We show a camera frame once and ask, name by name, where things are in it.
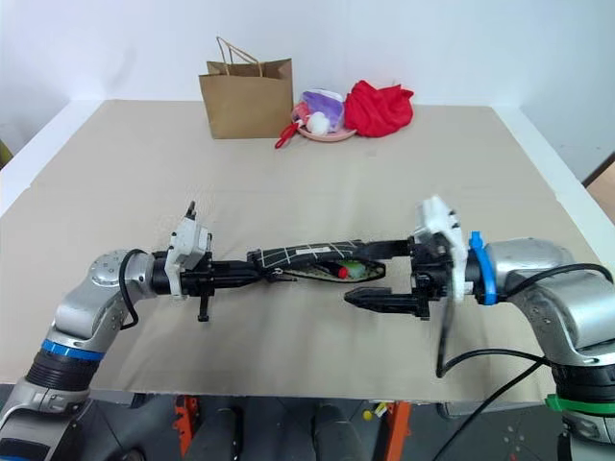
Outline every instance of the white wall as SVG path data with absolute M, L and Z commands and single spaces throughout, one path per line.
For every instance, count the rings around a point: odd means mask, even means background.
M 579 178 L 615 147 L 610 0 L 4 0 L 4 13 L 0 123 L 26 139 L 69 98 L 200 99 L 219 34 L 292 57 L 297 91 L 366 79 L 416 103 L 522 106 Z

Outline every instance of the cardboard sheet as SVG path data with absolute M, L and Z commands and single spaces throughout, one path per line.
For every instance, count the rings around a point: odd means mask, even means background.
M 63 295 L 98 255 L 163 249 L 190 200 L 213 233 L 214 258 L 249 250 L 409 236 L 417 202 L 437 193 L 469 234 L 550 238 L 593 261 L 574 223 L 489 108 L 417 107 L 382 139 L 320 144 L 299 136 L 212 140 L 200 102 L 107 102 L 0 221 L 0 380 L 32 363 Z M 373 284 L 409 287 L 408 261 Z M 432 320 L 379 315 L 343 302 L 348 286 L 316 281 L 219 290 L 209 324 L 198 300 L 139 303 L 94 388 L 190 394 L 480 400 L 524 370 L 482 357 L 434 375 L 441 306 Z M 540 353 L 511 304 L 456 313 L 450 355 L 511 347 Z M 539 400 L 539 371 L 506 395 Z

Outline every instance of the gray floor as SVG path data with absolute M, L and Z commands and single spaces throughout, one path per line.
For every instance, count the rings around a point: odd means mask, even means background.
M 0 404 L 7 388 L 0 386 Z M 244 451 L 241 461 L 315 460 L 311 442 L 311 418 L 324 400 L 278 398 L 202 397 L 204 421 L 222 407 L 234 406 L 244 413 Z M 366 422 L 362 410 L 374 405 L 365 400 L 326 400 L 350 419 L 369 453 L 374 452 L 380 421 Z M 81 419 L 84 446 L 80 459 L 113 459 L 122 450 L 140 448 L 148 461 L 179 460 L 178 435 L 172 428 L 173 397 L 152 396 L 137 409 L 93 400 Z M 430 460 L 463 421 L 443 419 L 435 405 L 415 405 L 410 420 L 412 435 L 406 439 L 403 459 Z M 484 414 L 442 459 L 497 461 L 555 460 L 559 417 L 545 407 L 523 408 Z

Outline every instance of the blue ring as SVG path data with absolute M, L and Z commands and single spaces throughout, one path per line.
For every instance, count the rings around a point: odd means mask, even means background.
M 498 302 L 498 292 L 496 289 L 496 276 L 491 267 L 491 261 L 487 252 L 482 247 L 480 232 L 472 230 L 470 237 L 470 248 L 474 250 L 480 266 L 480 274 L 484 285 L 484 305 L 493 305 Z
M 93 351 L 84 351 L 83 349 L 73 349 L 68 348 L 62 344 L 54 343 L 53 341 L 49 341 L 45 339 L 40 347 L 48 351 L 50 353 L 54 353 L 56 355 L 64 355 L 66 357 L 71 358 L 79 358 L 81 360 L 94 360 L 100 361 L 105 356 L 104 352 L 93 352 Z

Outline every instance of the red handle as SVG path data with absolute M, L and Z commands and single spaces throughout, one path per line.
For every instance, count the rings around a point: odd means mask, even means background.
M 297 132 L 298 128 L 299 122 L 293 122 L 286 128 L 284 128 L 280 133 L 280 139 L 278 139 L 278 142 L 276 142 L 276 149 L 280 149 L 284 145 L 284 143 Z

